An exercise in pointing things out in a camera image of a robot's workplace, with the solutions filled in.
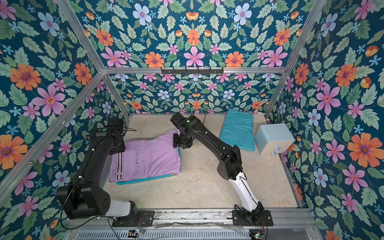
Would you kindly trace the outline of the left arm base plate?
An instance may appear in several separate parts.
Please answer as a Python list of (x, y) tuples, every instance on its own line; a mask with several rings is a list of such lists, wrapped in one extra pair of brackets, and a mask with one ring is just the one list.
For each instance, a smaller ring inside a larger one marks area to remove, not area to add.
[(120, 217), (113, 221), (112, 227), (129, 228), (129, 227), (151, 227), (155, 218), (154, 211), (138, 211), (126, 217)]

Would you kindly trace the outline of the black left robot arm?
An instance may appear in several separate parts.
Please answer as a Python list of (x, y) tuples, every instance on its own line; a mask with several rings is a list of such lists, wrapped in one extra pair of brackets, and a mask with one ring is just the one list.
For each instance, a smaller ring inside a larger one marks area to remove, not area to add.
[(58, 188), (56, 197), (69, 219), (91, 217), (126, 217), (131, 203), (111, 198), (101, 186), (101, 177), (108, 157), (125, 151), (125, 122), (111, 118), (107, 126), (94, 129), (89, 149), (67, 186)]

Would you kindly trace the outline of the teal pants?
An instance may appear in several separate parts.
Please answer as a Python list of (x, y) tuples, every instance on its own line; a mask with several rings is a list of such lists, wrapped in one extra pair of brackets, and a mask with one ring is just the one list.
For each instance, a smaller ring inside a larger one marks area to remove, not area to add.
[(226, 114), (219, 139), (231, 147), (237, 146), (241, 150), (253, 152), (255, 150), (253, 123), (253, 114), (230, 109)]

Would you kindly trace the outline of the purple pants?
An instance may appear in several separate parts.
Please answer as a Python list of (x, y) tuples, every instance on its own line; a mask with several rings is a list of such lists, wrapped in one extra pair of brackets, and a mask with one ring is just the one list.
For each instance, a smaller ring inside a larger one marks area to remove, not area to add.
[(181, 172), (181, 154), (173, 146), (171, 131), (152, 140), (134, 140), (125, 143), (126, 150), (112, 155), (109, 182), (178, 175)]

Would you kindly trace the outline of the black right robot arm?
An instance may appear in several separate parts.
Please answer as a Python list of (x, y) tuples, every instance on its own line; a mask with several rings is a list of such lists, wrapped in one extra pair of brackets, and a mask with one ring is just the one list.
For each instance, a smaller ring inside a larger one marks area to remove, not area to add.
[(259, 219), (264, 213), (264, 206), (255, 197), (247, 183), (239, 147), (231, 147), (221, 141), (194, 115), (186, 118), (182, 114), (176, 113), (172, 115), (171, 123), (178, 129), (173, 136), (174, 148), (189, 149), (194, 140), (202, 143), (218, 159), (217, 172), (232, 184), (241, 200), (245, 215)]

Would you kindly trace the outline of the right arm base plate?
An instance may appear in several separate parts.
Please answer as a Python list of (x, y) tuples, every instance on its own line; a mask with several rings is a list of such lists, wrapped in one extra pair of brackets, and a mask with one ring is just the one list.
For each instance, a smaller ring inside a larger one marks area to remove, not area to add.
[(232, 210), (233, 225), (242, 227), (272, 227), (274, 225), (271, 212), (264, 210), (259, 215), (245, 210)]

